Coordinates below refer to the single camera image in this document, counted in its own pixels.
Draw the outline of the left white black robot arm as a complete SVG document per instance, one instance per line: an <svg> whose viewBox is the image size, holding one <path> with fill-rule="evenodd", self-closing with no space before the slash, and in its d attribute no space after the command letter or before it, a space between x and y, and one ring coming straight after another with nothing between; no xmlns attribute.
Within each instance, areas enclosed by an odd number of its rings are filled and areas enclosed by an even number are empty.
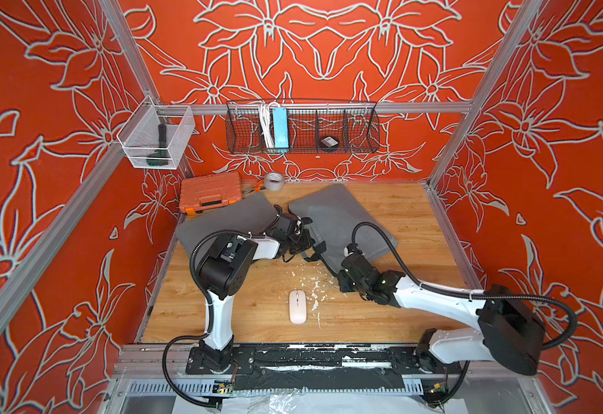
<svg viewBox="0 0 603 414"><path fill-rule="evenodd" d="M189 353L189 359L200 362L202 367L213 372L223 373L230 367L236 367L237 363L232 360L233 302L251 265L259 260L279 259L286 254L296 256L315 244L309 229L313 219L285 212L279 205L275 209L275 220L260 232L221 229L204 236L192 249L189 271L205 299L205 330L198 336L175 337L166 344L162 356L165 381L177 397L191 405L219 409L223 400L198 400L175 384L168 372L168 353L173 345L196 341L198 346Z"/></svg>

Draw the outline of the grey laptop bag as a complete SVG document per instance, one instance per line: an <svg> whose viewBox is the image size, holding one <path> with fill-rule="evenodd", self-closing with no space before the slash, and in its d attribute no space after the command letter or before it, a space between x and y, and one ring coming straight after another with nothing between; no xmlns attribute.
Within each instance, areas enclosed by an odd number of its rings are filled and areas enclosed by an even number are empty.
<svg viewBox="0 0 603 414"><path fill-rule="evenodd" d="M334 277L339 275L341 262L346 258L344 250L351 244L353 229L363 222L383 228L341 184L294 200L289 204L289 212L311 220L304 226L312 252L305 259L322 262Z"/></svg>
<svg viewBox="0 0 603 414"><path fill-rule="evenodd" d="M256 194L234 205L221 207L187 220L175 230L175 236L190 257L195 246L219 230L262 233L277 218L277 210L263 194Z"/></svg>

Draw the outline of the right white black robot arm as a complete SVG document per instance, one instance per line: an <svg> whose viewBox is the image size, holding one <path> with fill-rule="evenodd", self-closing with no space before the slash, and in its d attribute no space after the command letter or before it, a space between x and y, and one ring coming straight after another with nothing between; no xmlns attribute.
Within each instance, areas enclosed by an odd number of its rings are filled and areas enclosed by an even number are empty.
<svg viewBox="0 0 603 414"><path fill-rule="evenodd" d="M370 228L379 234L400 265L385 272L375 268L358 246L358 231ZM489 290L458 289L416 278L392 241L377 225L361 222L344 242L340 276L366 301L396 308L429 312L463 324L462 329L428 329L418 342L415 355L424 370L457 362L496 362L524 376L538 372L541 353L566 343L575 334L577 314L570 305L534 294L513 293L505 286ZM546 337L546 324L530 308L538 303L565 313L565 328L554 338Z"/></svg>

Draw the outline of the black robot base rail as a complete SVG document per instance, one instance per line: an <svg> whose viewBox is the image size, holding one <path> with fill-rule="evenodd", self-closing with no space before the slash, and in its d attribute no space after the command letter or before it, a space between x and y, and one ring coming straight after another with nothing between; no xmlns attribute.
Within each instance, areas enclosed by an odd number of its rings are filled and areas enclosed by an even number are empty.
<svg viewBox="0 0 603 414"><path fill-rule="evenodd" d="M233 347L220 371L197 348L185 373L217 374L237 396L265 393L390 393L422 395L461 367L418 354L414 345L249 343Z"/></svg>

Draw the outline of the pink computer mouse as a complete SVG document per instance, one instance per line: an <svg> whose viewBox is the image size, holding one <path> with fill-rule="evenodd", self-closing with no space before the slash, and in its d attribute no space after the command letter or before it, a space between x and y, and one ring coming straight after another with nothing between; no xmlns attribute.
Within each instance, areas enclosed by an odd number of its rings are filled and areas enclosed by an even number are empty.
<svg viewBox="0 0 603 414"><path fill-rule="evenodd" d="M307 321L307 297L302 290L293 290L289 293L289 320L294 325L301 325Z"/></svg>

